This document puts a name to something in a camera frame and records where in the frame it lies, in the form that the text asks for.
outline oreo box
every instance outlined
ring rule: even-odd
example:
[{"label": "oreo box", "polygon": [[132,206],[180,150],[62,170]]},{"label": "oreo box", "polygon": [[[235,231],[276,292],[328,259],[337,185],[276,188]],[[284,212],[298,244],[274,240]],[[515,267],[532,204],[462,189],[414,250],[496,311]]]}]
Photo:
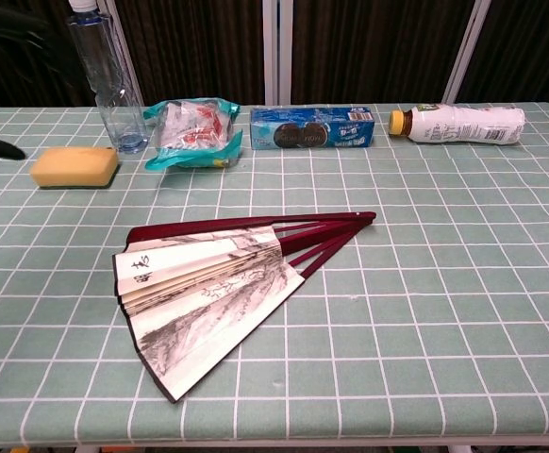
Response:
[{"label": "oreo box", "polygon": [[252,109],[250,122],[254,149],[366,147],[374,129],[366,107]]}]

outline dark curtain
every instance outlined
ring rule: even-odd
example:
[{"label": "dark curtain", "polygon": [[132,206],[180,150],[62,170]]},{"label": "dark curtain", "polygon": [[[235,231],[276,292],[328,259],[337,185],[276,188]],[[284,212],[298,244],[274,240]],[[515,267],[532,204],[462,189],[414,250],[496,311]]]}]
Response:
[{"label": "dark curtain", "polygon": [[[34,17],[43,18],[58,36],[71,43],[66,26],[66,18],[71,15],[71,10],[65,0],[0,0],[0,5],[14,7],[29,12]],[[73,51],[72,59],[77,59],[75,49]],[[62,75],[48,70],[33,46],[16,42],[0,46],[0,107],[64,107],[93,104],[93,95],[85,78],[66,83]]]},{"label": "dark curtain", "polygon": [[117,8],[145,104],[264,102],[259,0],[119,0]]},{"label": "dark curtain", "polygon": [[296,0],[292,102],[440,102],[473,5]]},{"label": "dark curtain", "polygon": [[549,101],[549,0],[492,1],[457,101]]}]

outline white plastic bottle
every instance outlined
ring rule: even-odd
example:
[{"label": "white plastic bottle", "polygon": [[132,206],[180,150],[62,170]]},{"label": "white plastic bottle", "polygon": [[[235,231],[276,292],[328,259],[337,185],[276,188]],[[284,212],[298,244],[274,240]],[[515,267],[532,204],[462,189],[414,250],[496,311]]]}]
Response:
[{"label": "white plastic bottle", "polygon": [[390,113],[390,135],[414,142],[516,143],[524,129],[524,112],[512,107],[465,109],[444,104],[421,104]]}]

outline plastic water bottle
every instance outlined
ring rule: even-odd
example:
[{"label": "plastic water bottle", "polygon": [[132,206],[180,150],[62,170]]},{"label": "plastic water bottle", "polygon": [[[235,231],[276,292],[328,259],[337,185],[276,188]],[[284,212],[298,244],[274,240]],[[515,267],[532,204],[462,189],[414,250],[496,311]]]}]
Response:
[{"label": "plastic water bottle", "polygon": [[69,27],[91,89],[96,94],[107,134],[118,151],[134,154],[148,144],[138,96],[118,58],[111,18],[99,12],[96,0],[69,0],[74,10]]}]

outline folding fan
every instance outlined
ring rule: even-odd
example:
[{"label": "folding fan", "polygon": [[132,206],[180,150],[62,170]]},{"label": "folding fan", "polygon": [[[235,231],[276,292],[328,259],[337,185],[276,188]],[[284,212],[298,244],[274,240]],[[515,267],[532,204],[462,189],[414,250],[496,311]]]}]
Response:
[{"label": "folding fan", "polygon": [[[374,218],[343,212],[133,228],[113,256],[115,291],[168,399],[185,394]],[[305,261],[298,273],[293,266]]]}]

